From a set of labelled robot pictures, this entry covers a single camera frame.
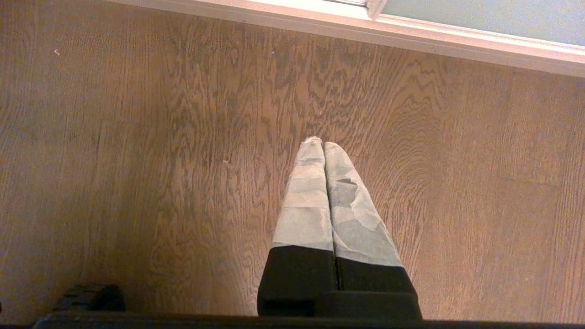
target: wood grain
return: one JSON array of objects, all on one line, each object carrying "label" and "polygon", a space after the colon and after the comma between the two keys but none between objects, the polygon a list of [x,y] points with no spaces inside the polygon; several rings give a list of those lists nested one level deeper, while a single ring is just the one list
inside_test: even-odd
[{"label": "wood grain", "polygon": [[256,314],[313,134],[350,154],[426,318],[585,321],[584,80],[102,1],[0,6],[0,323],[89,282],[134,311]]}]

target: wooden floor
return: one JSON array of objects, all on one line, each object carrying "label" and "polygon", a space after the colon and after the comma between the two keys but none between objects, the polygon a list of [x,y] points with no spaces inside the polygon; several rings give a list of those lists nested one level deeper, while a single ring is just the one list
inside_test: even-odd
[{"label": "wooden floor", "polygon": [[585,80],[95,0],[0,15],[0,322],[83,282],[255,314],[311,135],[353,156],[425,318],[585,322]]}]

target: baseboard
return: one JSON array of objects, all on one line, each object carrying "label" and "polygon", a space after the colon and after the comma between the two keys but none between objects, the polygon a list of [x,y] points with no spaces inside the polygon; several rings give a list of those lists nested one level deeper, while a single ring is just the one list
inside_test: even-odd
[{"label": "baseboard", "polygon": [[463,59],[585,77],[585,47],[379,15],[316,0],[109,0]]}]

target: white baseboard trim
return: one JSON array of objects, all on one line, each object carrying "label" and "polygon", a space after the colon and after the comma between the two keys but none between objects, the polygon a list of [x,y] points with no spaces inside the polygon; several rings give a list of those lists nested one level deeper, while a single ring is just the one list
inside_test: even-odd
[{"label": "white baseboard trim", "polygon": [[109,0],[121,4],[585,77],[585,47],[379,15],[319,0]]}]

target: light blue wall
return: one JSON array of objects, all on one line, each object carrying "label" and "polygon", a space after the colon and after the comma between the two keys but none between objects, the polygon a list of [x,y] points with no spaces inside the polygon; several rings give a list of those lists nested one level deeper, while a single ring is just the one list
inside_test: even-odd
[{"label": "light blue wall", "polygon": [[585,0],[388,0],[382,13],[585,46]]}]

